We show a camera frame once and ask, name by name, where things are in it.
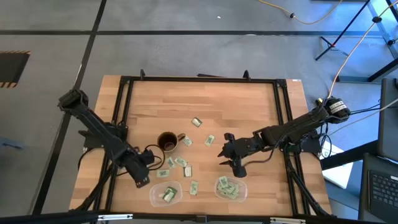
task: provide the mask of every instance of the plastic container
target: plastic container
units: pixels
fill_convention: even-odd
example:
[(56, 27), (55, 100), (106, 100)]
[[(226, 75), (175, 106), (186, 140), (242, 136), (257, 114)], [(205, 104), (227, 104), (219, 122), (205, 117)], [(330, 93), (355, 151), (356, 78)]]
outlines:
[[(170, 201), (170, 203), (163, 200), (163, 194), (166, 191), (167, 187), (172, 187), (177, 190), (174, 198)], [(157, 184), (150, 189), (149, 192), (150, 203), (153, 207), (165, 207), (169, 205), (173, 205), (182, 199), (182, 187), (181, 184), (177, 181), (164, 182), (161, 184)]]
[(233, 184), (238, 184), (239, 185), (239, 195), (235, 198), (235, 199), (231, 199), (227, 196), (224, 196), (222, 194), (220, 194), (220, 191), (217, 189), (218, 184), (220, 184), (220, 182), (218, 181), (218, 179), (216, 180), (216, 184), (214, 185), (214, 193), (217, 195), (217, 197), (225, 199), (225, 200), (229, 200), (232, 202), (243, 202), (246, 200), (246, 197), (248, 196), (248, 187), (247, 185), (242, 181), (242, 180), (238, 180), (235, 178), (230, 178), (227, 177), (228, 182), (231, 182)]

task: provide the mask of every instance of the wooden table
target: wooden table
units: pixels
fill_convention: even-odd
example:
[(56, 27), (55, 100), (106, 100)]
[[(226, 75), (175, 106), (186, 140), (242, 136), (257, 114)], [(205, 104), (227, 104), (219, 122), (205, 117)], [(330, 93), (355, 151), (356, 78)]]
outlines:
[[(95, 112), (105, 121), (111, 121), (114, 102), (118, 92), (120, 76), (104, 76)], [(308, 112), (302, 83), (300, 80), (287, 80), (293, 117)], [(287, 121), (282, 106), (284, 121)], [(191, 123), (198, 117), (203, 124), (197, 128)], [(185, 133), (193, 144), (187, 147), (179, 144), (173, 158), (182, 156), (193, 166), (193, 177), (183, 177), (181, 167), (170, 170), (166, 178), (157, 178), (156, 171), (150, 171), (150, 184), (137, 189), (128, 175), (117, 177), (114, 188), (112, 212), (131, 213), (177, 213), (207, 215), (278, 215), (291, 216), (291, 205), (283, 154), (275, 151), (272, 159), (263, 164), (246, 167), (248, 175), (241, 180), (248, 186), (248, 196), (244, 202), (229, 202), (218, 198), (214, 186), (221, 176), (233, 177), (229, 166), (221, 166), (225, 158), (217, 157), (221, 152), (224, 133), (233, 133), (236, 138), (252, 137), (252, 132), (277, 124), (274, 92), (271, 84), (256, 83), (210, 83), (210, 82), (134, 82), (127, 125), (127, 140), (133, 146), (144, 149), (148, 144), (156, 144), (157, 137), (164, 131), (176, 134)], [(208, 147), (204, 145), (207, 135), (215, 136)], [(158, 149), (154, 154), (161, 155)], [(91, 151), (81, 162), (80, 171), (73, 191), (70, 208), (82, 203), (93, 190), (100, 175), (104, 151)], [(243, 159), (264, 160), (269, 152), (258, 152)], [(331, 212), (325, 181), (320, 163), (311, 154), (301, 154), (305, 183), (314, 198), (328, 213)], [(181, 183), (183, 199), (169, 207), (153, 207), (149, 200), (152, 186), (176, 180)], [(189, 194), (190, 182), (199, 182), (198, 194)], [(104, 207), (108, 187), (101, 199)], [(299, 188), (295, 186), (299, 211), (302, 212)]]

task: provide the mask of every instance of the concrete floor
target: concrete floor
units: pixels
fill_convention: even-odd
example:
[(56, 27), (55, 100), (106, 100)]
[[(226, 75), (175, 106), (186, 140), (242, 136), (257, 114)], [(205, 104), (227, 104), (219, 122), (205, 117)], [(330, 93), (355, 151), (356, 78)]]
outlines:
[[(306, 21), (319, 18), (335, 4), (311, 0), (277, 3), (294, 9)], [(324, 21), (305, 26), (255, 0), (113, 0), (106, 5), (99, 29), (342, 30), (362, 4), (344, 2)], [(386, 3), (375, 0), (373, 4), (379, 9)], [(0, 29), (91, 29), (99, 5), (100, 0), (3, 0)], [(350, 30), (365, 31), (371, 18), (365, 9)], [(389, 21), (386, 28), (393, 34), (394, 18), (390, 12), (386, 18)], [(0, 136), (22, 141), (27, 146), (23, 151), (0, 150), (0, 217), (29, 212), (62, 117), (56, 107), (58, 97), (72, 87), (87, 40), (88, 36), (84, 35), (0, 35), (0, 50), (32, 51), (17, 88), (0, 89)], [(338, 47), (349, 52), (358, 40), (359, 37), (344, 37)], [(142, 68), (148, 76), (206, 73), (241, 77), (247, 69), (256, 78), (303, 80), (310, 109), (314, 99), (326, 96), (332, 77), (345, 59), (339, 52), (328, 52), (321, 60), (314, 61), (325, 48), (318, 37), (100, 36), (95, 40), (81, 89), (94, 106), (103, 75), (138, 75)], [(371, 75), (392, 59), (382, 38), (369, 37), (341, 74)], [(380, 85), (337, 83), (333, 95), (342, 98), (350, 109), (358, 110), (377, 103)], [(365, 114), (353, 116), (350, 121), (362, 116)], [(331, 138), (333, 144), (347, 150), (376, 139), (377, 126), (378, 117), (374, 116)], [(338, 127), (330, 126), (330, 131)], [(44, 212), (68, 209), (83, 144), (83, 138), (77, 134), (79, 129), (83, 126), (72, 119)]]

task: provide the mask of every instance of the mug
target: mug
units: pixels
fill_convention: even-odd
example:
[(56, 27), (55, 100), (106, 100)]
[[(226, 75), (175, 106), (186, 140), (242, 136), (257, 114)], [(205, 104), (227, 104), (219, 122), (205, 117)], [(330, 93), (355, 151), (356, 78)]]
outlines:
[(177, 148), (177, 144), (184, 138), (184, 133), (176, 135), (173, 132), (167, 131), (160, 134), (160, 136), (157, 138), (157, 145), (164, 152), (172, 152)]

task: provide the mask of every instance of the tripod stand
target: tripod stand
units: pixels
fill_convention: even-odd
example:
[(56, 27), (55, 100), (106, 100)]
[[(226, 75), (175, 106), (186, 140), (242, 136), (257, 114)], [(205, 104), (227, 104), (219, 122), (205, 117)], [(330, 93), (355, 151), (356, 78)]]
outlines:
[(350, 27), (350, 25), (355, 21), (355, 19), (359, 16), (359, 14), (362, 12), (362, 10), (368, 5), (370, 0), (367, 0), (365, 4), (362, 6), (362, 8), (358, 11), (358, 13), (353, 17), (353, 19), (349, 22), (349, 24), (346, 26), (346, 28), (341, 32), (341, 34), (337, 37), (337, 39), (333, 42), (330, 43), (326, 38), (321, 36), (321, 39), (325, 41), (328, 44), (328, 48), (324, 50), (315, 60), (319, 60), (324, 54), (326, 54), (329, 50), (337, 50), (344, 54), (345, 56), (348, 56), (348, 54), (336, 47), (337, 42), (340, 40), (340, 38), (344, 35), (344, 33), (347, 31), (347, 29)]

